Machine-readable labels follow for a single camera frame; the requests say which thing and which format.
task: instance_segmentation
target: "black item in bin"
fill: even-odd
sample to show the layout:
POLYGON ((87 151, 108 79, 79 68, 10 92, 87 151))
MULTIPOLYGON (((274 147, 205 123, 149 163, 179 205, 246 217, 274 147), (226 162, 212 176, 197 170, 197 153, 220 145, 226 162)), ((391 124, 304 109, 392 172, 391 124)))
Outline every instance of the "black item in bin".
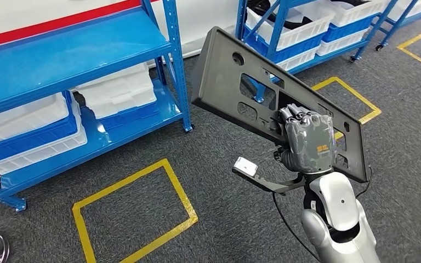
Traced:
POLYGON ((358 5, 362 5, 365 4, 369 1, 363 1, 363 0, 330 0, 332 2, 344 2, 344 3, 348 3, 354 7, 357 7, 358 5))
MULTIPOLYGON (((267 12, 267 10, 269 10, 270 2, 269 2, 269 0, 252 0, 252 1, 249 0, 248 1, 248 7, 252 11, 254 11, 256 14, 258 14, 260 16, 263 16, 267 12)), ((277 18, 277 16, 275 14, 270 14, 267 19, 269 21, 275 23, 276 18, 277 18)), ((312 20, 310 20, 307 16, 304 16, 301 23, 285 21, 283 23, 283 27, 285 27, 289 30, 293 30, 295 28, 307 25, 311 22, 312 22, 312 20)))

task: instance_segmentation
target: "black plastic panel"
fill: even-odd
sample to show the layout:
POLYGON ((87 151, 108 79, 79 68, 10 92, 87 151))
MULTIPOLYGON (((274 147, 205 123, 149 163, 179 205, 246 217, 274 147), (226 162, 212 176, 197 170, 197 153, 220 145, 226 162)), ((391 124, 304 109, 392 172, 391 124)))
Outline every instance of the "black plastic panel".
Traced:
POLYGON ((367 181, 361 123, 224 30, 214 27, 207 34, 193 72, 192 86, 193 104, 278 145, 287 145, 283 129, 275 121, 278 108, 295 102, 319 113, 329 114, 333 118, 334 127, 344 134, 348 146, 347 151, 338 149, 338 154, 347 159, 348 165, 336 164, 335 170, 355 181, 367 181), (267 72, 283 80, 284 87, 274 84, 267 72), (275 91, 275 110, 241 94, 242 74, 275 91), (246 118, 238 112, 238 104, 241 103, 256 111, 255 119, 246 118))

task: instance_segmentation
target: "white plastic crate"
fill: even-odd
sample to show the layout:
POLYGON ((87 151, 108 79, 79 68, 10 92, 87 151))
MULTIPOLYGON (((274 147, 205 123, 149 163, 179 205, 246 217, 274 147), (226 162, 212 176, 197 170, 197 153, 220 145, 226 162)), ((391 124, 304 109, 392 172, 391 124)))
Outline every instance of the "white plastic crate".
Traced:
POLYGON ((319 56, 324 56, 324 55, 327 55, 328 53, 334 52, 338 49, 345 48, 349 45, 357 43, 362 39, 364 34, 367 32, 367 30, 368 30, 368 28, 364 29, 364 30, 361 30, 359 32, 356 32, 354 34, 350 34, 350 35, 347 35, 345 37, 339 38, 335 41, 331 41, 331 42, 321 41, 320 47, 317 50, 317 54, 319 56))
POLYGON ((76 87, 76 89, 80 90, 80 89, 87 88, 87 87, 95 85, 95 84, 99 84, 99 83, 102 83, 102 82, 105 82, 105 81, 109 81, 111 79, 121 78, 121 77, 124 77, 124 76, 127 76, 127 75, 145 72, 145 71, 148 71, 148 70, 149 70, 149 68, 147 67, 146 62, 140 63, 140 64, 137 64, 137 65, 134 65, 133 67, 127 67, 125 69, 119 70, 119 71, 114 72, 112 74, 97 78, 93 81, 78 85, 76 87))
MULTIPOLYGON (((262 17, 249 8, 247 8, 247 14, 246 25, 249 28, 254 28, 262 17)), ((314 1, 290 8, 286 20, 290 22, 302 22, 304 16, 308 17, 312 22, 293 30, 283 28, 277 51, 326 32, 330 21, 334 17, 334 12, 330 9, 322 8, 319 1, 314 1)), ((267 44, 270 44, 273 31, 274 23, 266 20, 260 25, 257 34, 267 44)))
POLYGON ((80 109, 78 103, 72 98, 72 110, 77 122, 77 132, 65 138, 22 152, 18 155, 0 160, 0 174, 32 165, 52 156, 69 151, 86 144, 86 132, 81 124, 80 109))
POLYGON ((321 0, 325 7, 335 12, 332 24, 341 27, 357 20, 364 19, 376 13, 381 13, 389 0, 369 0, 369 2, 354 7, 345 2, 321 0))
POLYGON ((69 115, 62 93, 0 113, 0 141, 30 132, 69 115))
POLYGON ((308 51, 304 51, 296 56, 293 56, 292 58, 289 58, 287 60, 284 60, 282 62, 277 63, 279 67, 284 69, 285 71, 288 71, 292 68, 295 68, 301 64, 304 64, 315 57, 315 52, 318 50, 320 46, 309 49, 308 51))
MULTIPOLYGON (((411 0, 398 0, 395 6, 391 9, 390 13, 388 14, 388 18, 393 21, 398 21, 399 17, 402 13, 406 10, 406 8, 410 5, 411 0)), ((406 17, 410 17, 421 13, 421 0, 418 0, 411 11, 406 15, 406 17)))
POLYGON ((96 119, 114 115, 156 101, 148 68, 144 69, 76 90, 83 95, 96 119))

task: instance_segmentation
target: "yellow floor tape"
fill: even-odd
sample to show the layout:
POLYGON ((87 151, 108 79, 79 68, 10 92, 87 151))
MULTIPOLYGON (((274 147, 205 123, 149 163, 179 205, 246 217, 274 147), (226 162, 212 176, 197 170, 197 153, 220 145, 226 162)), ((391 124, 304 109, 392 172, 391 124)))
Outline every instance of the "yellow floor tape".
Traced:
MULTIPOLYGON (((315 85, 312 87, 313 90, 319 90, 329 84, 332 84, 333 82, 338 82, 338 84, 340 84, 341 86, 343 86, 343 88, 345 88, 347 91, 349 91, 350 93, 352 93, 354 96, 356 96, 356 98, 358 98, 359 100, 361 100, 362 102, 364 102, 364 104, 366 104, 368 107, 370 107, 372 109, 372 112, 366 114, 364 117, 359 119, 359 122, 361 122, 362 124, 365 124, 366 122, 370 121, 371 119, 375 118, 376 116, 378 116, 382 111, 377 108, 375 105, 373 105, 369 100, 367 100, 366 98, 364 98, 364 96, 362 96, 361 94, 359 94, 359 92, 357 92, 355 89, 353 89, 351 86, 349 86, 348 84, 346 84, 344 81, 342 81, 339 77, 331 77, 325 81, 322 81, 321 83, 315 85)), ((335 133, 335 139, 338 140, 341 137, 343 137, 343 134, 340 132, 335 133)))
POLYGON ((178 226, 173 228, 172 230, 168 231, 167 233, 161 235, 160 237, 156 238, 154 241, 149 243, 148 245, 144 246, 140 250, 136 251, 132 255, 128 256, 126 259, 122 260, 122 263, 130 263, 130 262, 136 262, 139 259, 141 259, 143 256, 151 253, 154 249, 160 247, 161 245, 165 244, 167 241, 171 240, 172 238, 176 237, 186 229, 188 229, 190 226, 192 226, 194 223, 198 221, 196 212, 193 209, 193 206, 190 203, 190 200, 185 194, 185 191, 183 190, 180 182, 178 181, 177 176, 173 172, 172 167, 170 166, 167 159, 162 159, 159 162, 146 167, 145 169, 130 175, 129 177, 75 203, 73 205, 72 211, 73 211, 73 217, 75 218, 75 224, 78 229, 78 234, 80 237, 80 241, 83 247, 83 252, 86 258, 87 263, 95 263, 96 258, 94 256, 93 247, 91 246, 91 242, 89 240, 88 231, 86 229, 86 225, 83 220, 83 216, 81 215, 81 208, 96 201, 99 200, 101 197, 107 196, 108 194, 112 193, 115 190, 118 190, 119 188, 130 184, 131 182, 134 182, 136 179, 141 178, 142 176, 149 174, 153 172, 154 170, 159 169, 160 167, 164 167, 170 181, 172 182, 173 187, 175 188, 175 191, 178 194, 178 197, 180 198, 183 206, 185 207, 186 212, 188 213, 189 218, 184 221, 183 223, 180 223, 178 226))
POLYGON ((421 57, 415 55, 414 53, 412 53, 412 52, 410 52, 409 50, 406 49, 407 46, 417 42, 420 39, 421 39, 421 34, 416 36, 416 37, 413 37, 413 38, 409 39, 408 41, 406 41, 406 42, 404 42, 400 45, 398 45, 397 48, 400 49, 401 51, 403 51, 404 53, 408 54, 409 56, 411 56, 411 57, 413 57, 416 60, 421 62, 421 57))

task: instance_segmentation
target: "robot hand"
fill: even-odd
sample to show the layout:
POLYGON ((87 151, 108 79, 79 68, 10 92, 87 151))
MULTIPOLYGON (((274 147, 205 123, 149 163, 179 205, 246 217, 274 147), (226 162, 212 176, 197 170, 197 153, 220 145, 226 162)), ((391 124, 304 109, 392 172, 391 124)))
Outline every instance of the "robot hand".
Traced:
POLYGON ((281 153, 285 167, 304 174, 332 170, 336 157, 332 118, 295 104, 278 112, 289 142, 289 149, 281 153))

